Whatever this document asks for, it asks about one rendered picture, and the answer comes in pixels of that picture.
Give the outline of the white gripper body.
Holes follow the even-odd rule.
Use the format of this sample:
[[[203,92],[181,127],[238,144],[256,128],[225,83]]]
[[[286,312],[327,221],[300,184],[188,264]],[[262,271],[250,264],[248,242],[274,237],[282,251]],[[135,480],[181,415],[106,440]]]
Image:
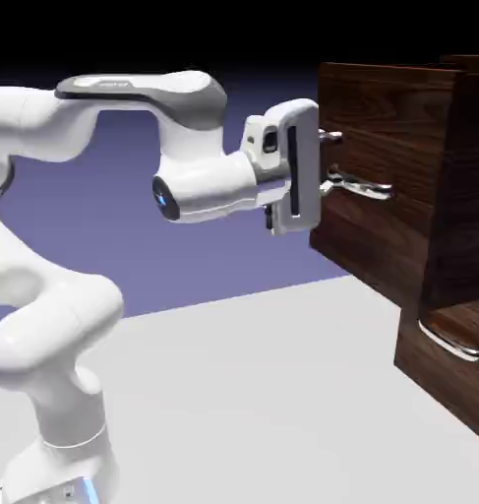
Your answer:
[[[265,119],[277,128],[280,166],[288,169],[284,194],[269,204],[270,232],[311,230],[321,218],[318,105],[292,99],[268,109]]]

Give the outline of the dark wood cabinet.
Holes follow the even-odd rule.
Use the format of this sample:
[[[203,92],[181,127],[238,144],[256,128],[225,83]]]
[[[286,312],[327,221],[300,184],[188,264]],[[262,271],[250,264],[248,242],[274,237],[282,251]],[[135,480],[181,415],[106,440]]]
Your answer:
[[[431,314],[479,301],[479,55],[445,60],[459,74],[449,107],[421,293],[416,306],[405,310],[450,339],[449,323]]]

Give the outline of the dark wood drawer front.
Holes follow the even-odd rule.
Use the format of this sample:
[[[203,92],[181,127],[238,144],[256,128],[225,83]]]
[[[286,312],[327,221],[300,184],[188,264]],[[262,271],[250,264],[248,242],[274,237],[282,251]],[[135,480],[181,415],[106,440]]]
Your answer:
[[[449,323],[449,337],[479,351],[479,301],[431,314]],[[413,311],[400,312],[394,365],[479,436],[479,358],[468,361],[423,334]]]
[[[456,66],[324,63],[319,69],[320,124],[340,131],[321,169],[333,165],[367,181],[391,184],[379,201],[343,189],[323,200],[311,246],[399,306],[416,306],[422,288],[437,179]]]

